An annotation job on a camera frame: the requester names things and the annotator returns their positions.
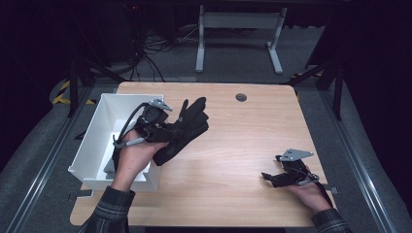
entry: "wooden table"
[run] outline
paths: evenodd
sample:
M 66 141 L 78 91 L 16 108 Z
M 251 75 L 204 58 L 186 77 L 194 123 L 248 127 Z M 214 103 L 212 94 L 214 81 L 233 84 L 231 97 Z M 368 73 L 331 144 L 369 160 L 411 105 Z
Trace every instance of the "wooden table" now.
M 226 83 L 121 83 L 118 93 L 162 94 L 174 108 L 173 122 L 185 99 L 207 98 L 209 130 L 188 144 L 161 171 L 158 192 L 138 192 L 129 224 L 141 226 L 312 226 L 311 211 L 261 172 L 284 173 L 275 155 L 309 150 L 303 159 L 326 177 L 292 87 Z M 247 100 L 235 96 L 243 93 Z M 79 198 L 71 222 L 82 224 L 102 191 Z

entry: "black glove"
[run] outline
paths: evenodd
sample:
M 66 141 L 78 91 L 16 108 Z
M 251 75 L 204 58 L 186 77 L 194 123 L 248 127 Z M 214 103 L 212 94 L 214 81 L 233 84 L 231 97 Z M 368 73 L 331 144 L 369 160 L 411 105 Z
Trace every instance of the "black glove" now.
M 154 163 L 157 166 L 172 159 L 188 143 L 208 130 L 207 119 L 209 117 L 203 112 L 206 107 L 206 98 L 198 98 L 187 108 L 188 104 L 189 101 L 185 100 L 179 118 L 174 123 L 167 124 L 167 129 L 170 129 L 175 137 L 167 147 L 160 149 L 154 155 Z

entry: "metal stand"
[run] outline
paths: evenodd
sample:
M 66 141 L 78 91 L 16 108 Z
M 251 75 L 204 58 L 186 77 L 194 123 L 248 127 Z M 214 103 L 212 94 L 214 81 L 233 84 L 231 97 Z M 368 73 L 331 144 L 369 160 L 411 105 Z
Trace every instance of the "metal stand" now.
M 203 72 L 203 63 L 205 55 L 204 28 L 259 28 L 275 29 L 273 40 L 267 43 L 270 58 L 272 59 L 275 73 L 283 73 L 276 45 L 282 31 L 282 26 L 286 16 L 286 8 L 280 13 L 215 13 L 204 12 L 203 5 L 200 6 L 199 12 L 199 47 L 197 49 L 196 73 Z

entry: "sleeve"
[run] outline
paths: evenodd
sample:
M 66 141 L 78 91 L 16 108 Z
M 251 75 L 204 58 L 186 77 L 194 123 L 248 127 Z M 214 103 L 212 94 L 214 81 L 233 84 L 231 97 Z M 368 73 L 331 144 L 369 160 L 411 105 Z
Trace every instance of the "sleeve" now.
M 315 214 L 312 216 L 312 221 L 320 233 L 352 233 L 349 225 L 335 209 Z
M 82 225 L 79 233 L 125 232 L 127 215 L 135 192 L 122 192 L 106 187 L 90 218 Z

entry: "white box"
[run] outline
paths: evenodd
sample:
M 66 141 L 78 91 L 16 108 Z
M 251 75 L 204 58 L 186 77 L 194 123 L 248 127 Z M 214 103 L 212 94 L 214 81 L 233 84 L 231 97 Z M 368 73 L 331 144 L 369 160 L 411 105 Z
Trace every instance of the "white box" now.
M 87 132 L 68 171 L 92 190 L 104 190 L 113 179 L 103 171 L 114 150 L 113 135 L 118 138 L 132 112 L 144 102 L 161 99 L 162 95 L 108 94 L 101 95 Z M 143 113 L 141 108 L 132 121 Z M 161 167 L 153 161 L 136 177 L 134 191 L 157 191 Z

